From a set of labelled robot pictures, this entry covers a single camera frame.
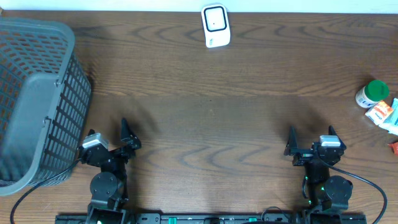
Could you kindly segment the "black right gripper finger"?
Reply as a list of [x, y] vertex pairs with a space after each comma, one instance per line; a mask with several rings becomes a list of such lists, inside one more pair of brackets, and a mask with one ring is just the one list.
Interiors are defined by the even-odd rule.
[[337, 133], [332, 125], [329, 125], [329, 127], [328, 127], [328, 134], [330, 136], [337, 136]]
[[289, 138], [284, 150], [284, 155], [294, 155], [298, 153], [299, 147], [297, 144], [297, 136], [295, 133], [295, 129], [293, 126], [290, 127], [289, 129]]

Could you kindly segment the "orange tissue pack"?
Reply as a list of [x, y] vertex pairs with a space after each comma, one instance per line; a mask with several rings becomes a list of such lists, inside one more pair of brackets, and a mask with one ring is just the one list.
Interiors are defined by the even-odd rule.
[[372, 108], [365, 112], [365, 116], [368, 117], [376, 126], [379, 126], [392, 114], [393, 108], [384, 101], [380, 101]]

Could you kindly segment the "teal wet wipes pack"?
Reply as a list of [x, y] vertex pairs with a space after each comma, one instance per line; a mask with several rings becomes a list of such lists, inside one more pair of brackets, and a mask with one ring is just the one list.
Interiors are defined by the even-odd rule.
[[393, 112], [389, 115], [388, 118], [384, 120], [383, 123], [379, 125], [380, 128], [388, 131], [389, 134], [398, 135], [398, 99], [394, 98], [392, 102]]

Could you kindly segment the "green lid white jar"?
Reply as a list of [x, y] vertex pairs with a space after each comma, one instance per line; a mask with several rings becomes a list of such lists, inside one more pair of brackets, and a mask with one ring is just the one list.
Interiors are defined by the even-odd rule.
[[355, 95], [357, 104], [362, 108], [371, 108], [389, 96], [389, 87], [381, 80], [373, 80]]

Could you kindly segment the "red snack package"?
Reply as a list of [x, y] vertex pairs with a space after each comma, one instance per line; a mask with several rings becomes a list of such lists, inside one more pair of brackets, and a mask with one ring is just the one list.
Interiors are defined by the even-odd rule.
[[392, 149], [395, 155], [398, 155], [398, 142], [390, 143], [388, 146]]

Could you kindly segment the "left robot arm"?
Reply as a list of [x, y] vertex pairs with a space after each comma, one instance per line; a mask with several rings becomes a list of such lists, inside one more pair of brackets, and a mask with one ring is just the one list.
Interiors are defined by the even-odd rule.
[[91, 202], [86, 223], [122, 224], [134, 223], [132, 212], [123, 209], [129, 201], [126, 164], [142, 147], [141, 141], [130, 129], [126, 119], [121, 120], [123, 146], [110, 151], [109, 141], [101, 133], [90, 130], [79, 147], [81, 163], [99, 167], [90, 183]]

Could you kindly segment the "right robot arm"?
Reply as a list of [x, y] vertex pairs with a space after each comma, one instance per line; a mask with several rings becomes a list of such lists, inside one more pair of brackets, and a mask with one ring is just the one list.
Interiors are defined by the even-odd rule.
[[293, 166], [302, 166], [305, 177], [302, 194], [310, 206], [296, 212], [292, 223], [342, 223], [342, 211], [348, 209], [353, 184], [340, 175], [330, 175], [330, 169], [340, 161], [346, 145], [334, 128], [328, 128], [327, 135], [321, 135], [308, 149], [300, 148], [295, 129], [290, 127], [284, 155], [292, 156]]

